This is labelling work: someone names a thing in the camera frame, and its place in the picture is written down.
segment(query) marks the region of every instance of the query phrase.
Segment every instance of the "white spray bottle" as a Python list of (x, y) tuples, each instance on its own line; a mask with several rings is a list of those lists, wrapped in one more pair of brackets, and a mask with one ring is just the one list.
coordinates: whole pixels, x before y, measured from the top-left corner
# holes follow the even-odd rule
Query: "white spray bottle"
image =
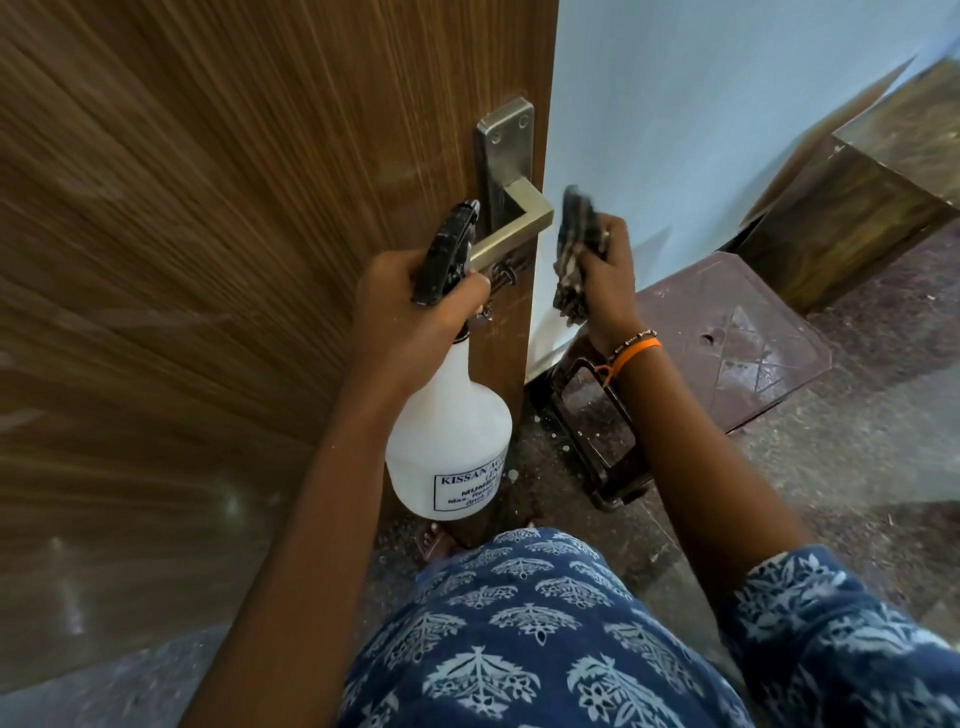
[[(413, 302), (436, 305), (464, 277), (480, 203), (454, 207), (420, 268)], [(387, 442), (387, 470), (400, 501), (431, 521), (476, 513), (496, 495), (513, 420), (493, 391), (470, 381), (467, 322), (444, 363), (411, 397)]]

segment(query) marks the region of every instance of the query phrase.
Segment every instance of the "blue printed shirt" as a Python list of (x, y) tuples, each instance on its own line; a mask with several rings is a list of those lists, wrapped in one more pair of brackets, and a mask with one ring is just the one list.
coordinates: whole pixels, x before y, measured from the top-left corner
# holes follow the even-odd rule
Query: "blue printed shirt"
[[(782, 726), (960, 726), (960, 655), (825, 548), (753, 569), (717, 610)], [(340, 726), (742, 728), (739, 695), (587, 544), (521, 528), (428, 571), (356, 658)]]

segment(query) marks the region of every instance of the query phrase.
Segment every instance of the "hand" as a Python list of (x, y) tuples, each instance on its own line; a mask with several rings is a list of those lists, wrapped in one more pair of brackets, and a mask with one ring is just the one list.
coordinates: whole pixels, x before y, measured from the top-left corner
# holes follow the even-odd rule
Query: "hand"
[(464, 322), (490, 295), (490, 281), (471, 273), (437, 305), (412, 303), (425, 255), (426, 250), (381, 253), (357, 284), (353, 374), (361, 385), (396, 396), (399, 406), (437, 373)]
[(606, 262), (582, 243), (577, 262), (584, 271), (590, 343), (604, 356), (610, 356), (646, 326), (636, 311), (634, 257), (630, 253), (627, 224), (619, 217), (600, 215), (600, 227), (610, 233)]

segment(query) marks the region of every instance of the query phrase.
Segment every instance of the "floor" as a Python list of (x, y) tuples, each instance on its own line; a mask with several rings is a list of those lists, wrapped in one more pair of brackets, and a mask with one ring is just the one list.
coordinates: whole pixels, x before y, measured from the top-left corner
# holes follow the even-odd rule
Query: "floor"
[[(960, 228), (952, 228), (812, 316), (833, 349), (833, 369), (733, 435), (823, 543), (952, 643), (960, 643), (958, 321)], [(459, 535), (481, 543), (534, 519), (579, 536), (678, 636), (729, 667), (656, 491), (612, 514), (595, 510), (566, 444), (558, 424), (528, 404), (501, 494)], [(384, 519), (359, 643), (412, 584), (413, 527), (407, 517)], [(226, 630), (9, 693), (0, 697), (0, 722), (175, 725)]]

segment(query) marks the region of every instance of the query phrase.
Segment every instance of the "orange wristband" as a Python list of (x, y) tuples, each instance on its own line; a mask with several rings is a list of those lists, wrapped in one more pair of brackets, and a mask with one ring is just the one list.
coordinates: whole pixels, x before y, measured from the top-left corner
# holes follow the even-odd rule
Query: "orange wristband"
[(635, 344), (630, 345), (629, 347), (624, 349), (622, 352), (620, 352), (617, 358), (613, 360), (613, 364), (611, 364), (610, 366), (607, 366), (606, 364), (602, 364), (599, 367), (596, 367), (597, 372), (607, 375), (607, 377), (603, 380), (604, 388), (607, 388), (610, 386), (610, 383), (613, 381), (613, 378), (618, 374), (620, 374), (620, 370), (623, 369), (627, 365), (627, 362), (630, 361), (632, 358), (634, 358), (637, 354), (642, 352), (644, 349), (650, 349), (652, 347), (661, 347), (661, 346), (663, 346), (663, 344), (661, 344), (660, 341), (657, 340), (656, 338), (642, 339), (640, 341), (637, 341)]

